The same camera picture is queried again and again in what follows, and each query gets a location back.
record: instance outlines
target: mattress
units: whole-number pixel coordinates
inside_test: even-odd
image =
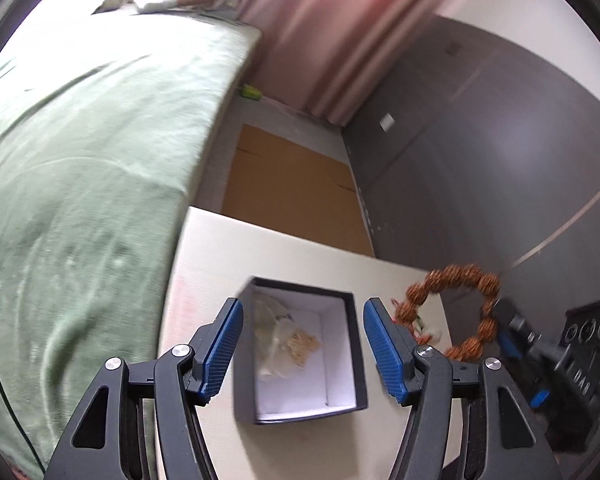
[[[0,378],[45,463],[107,358],[156,357],[184,215],[260,36],[96,7],[47,0],[0,54]],[[42,477],[1,399],[0,450]]]

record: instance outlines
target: brown beaded bracelet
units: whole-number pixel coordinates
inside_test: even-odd
[[[395,301],[394,319],[413,333],[418,307],[426,301],[429,294],[439,294],[446,288],[458,288],[461,285],[477,288],[484,296],[484,303],[480,308],[481,321],[475,336],[466,339],[460,346],[452,346],[445,352],[445,356],[459,361],[477,361],[482,356],[484,343],[493,342],[496,338],[497,326],[492,316],[493,305],[500,292],[500,279],[496,274],[483,273],[475,264],[463,267],[449,265],[444,270],[432,270],[424,283],[414,283],[407,289],[402,303]],[[418,344],[426,344],[430,339],[430,335],[416,336]]]

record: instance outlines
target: metal screw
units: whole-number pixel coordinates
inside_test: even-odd
[[[500,367],[502,366],[502,363],[495,357],[487,357],[484,360],[484,364],[489,370],[500,370]]]
[[[171,349],[171,353],[176,357],[184,357],[191,351],[189,345],[176,345]]]
[[[107,370],[116,370],[117,368],[120,368],[121,364],[122,359],[120,359],[119,357],[112,357],[111,359],[107,359],[107,362],[104,363],[104,367]]]
[[[420,345],[416,348],[416,352],[420,357],[431,357],[433,355],[433,348],[428,345]]]

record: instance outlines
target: clear plastic bag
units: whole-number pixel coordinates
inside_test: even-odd
[[[258,377],[289,377],[302,368],[320,343],[294,322],[287,309],[265,294],[254,294]]]

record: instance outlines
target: white wall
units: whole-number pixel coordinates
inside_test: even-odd
[[[600,101],[600,43],[565,0],[447,0],[438,13],[525,47]]]

